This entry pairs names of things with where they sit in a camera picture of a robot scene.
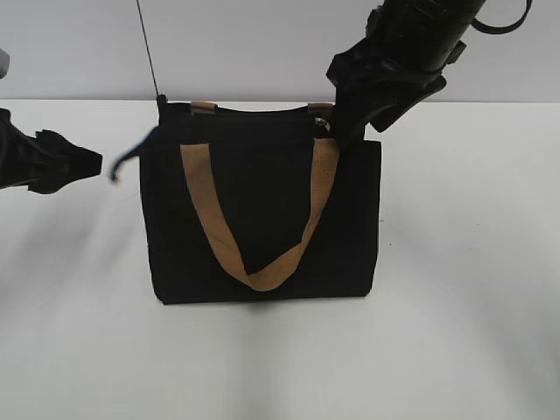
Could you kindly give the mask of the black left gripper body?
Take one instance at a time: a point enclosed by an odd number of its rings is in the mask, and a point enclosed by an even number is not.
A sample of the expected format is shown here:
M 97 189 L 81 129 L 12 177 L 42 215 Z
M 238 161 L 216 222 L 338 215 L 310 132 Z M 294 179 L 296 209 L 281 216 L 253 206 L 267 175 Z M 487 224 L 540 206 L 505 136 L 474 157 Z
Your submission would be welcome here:
M 38 151 L 30 138 L 11 123 L 11 112 L 1 109 L 1 188 L 26 187 L 39 178 Z

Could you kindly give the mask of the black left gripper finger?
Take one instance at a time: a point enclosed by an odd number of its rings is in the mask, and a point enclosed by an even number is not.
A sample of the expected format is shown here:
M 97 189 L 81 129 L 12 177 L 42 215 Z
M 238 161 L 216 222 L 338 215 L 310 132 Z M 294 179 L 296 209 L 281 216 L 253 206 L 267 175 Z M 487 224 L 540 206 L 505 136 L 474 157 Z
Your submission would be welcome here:
M 67 141 L 61 134 L 43 129 L 35 143 L 52 169 L 60 175 L 99 175 L 102 155 Z
M 93 170 L 83 168 L 62 168 L 32 170 L 24 175 L 24 184 L 30 192 L 38 194 L 52 194 L 73 182 L 91 178 L 95 175 Z

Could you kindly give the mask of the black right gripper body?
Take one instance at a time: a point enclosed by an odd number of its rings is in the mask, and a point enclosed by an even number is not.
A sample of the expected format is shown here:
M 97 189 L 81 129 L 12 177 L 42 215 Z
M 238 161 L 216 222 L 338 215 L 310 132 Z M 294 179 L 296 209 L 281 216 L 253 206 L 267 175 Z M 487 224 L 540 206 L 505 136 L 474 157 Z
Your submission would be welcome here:
M 465 3 L 383 3 L 367 19 L 366 39 L 403 69 L 434 74 L 459 59 L 465 31 Z

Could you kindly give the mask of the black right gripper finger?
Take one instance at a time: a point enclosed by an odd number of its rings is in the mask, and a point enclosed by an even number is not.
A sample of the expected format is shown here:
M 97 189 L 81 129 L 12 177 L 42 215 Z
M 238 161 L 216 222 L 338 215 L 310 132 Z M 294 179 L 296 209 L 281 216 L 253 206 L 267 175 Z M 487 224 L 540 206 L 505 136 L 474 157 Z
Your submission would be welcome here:
M 375 115 L 370 124 L 378 132 L 385 131 L 418 103 L 441 91 L 446 84 L 445 77 L 440 75 L 424 86 L 406 85 L 398 94 L 392 95 L 393 103 Z
M 336 90 L 332 133 L 339 144 L 361 142 L 370 121 L 415 86 L 413 73 L 367 46 L 336 54 L 326 77 Z

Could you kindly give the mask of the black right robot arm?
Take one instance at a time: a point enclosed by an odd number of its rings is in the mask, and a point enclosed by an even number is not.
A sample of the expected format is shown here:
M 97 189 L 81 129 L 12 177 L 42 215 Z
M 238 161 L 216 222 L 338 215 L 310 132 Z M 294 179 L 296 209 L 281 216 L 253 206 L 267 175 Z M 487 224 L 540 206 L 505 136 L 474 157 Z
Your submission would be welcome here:
M 385 1 L 367 19 L 366 35 L 336 54 L 327 70 L 335 86 L 332 134 L 343 149 L 371 125 L 383 132 L 441 91 L 444 68 L 466 46 L 461 38 L 481 1 Z

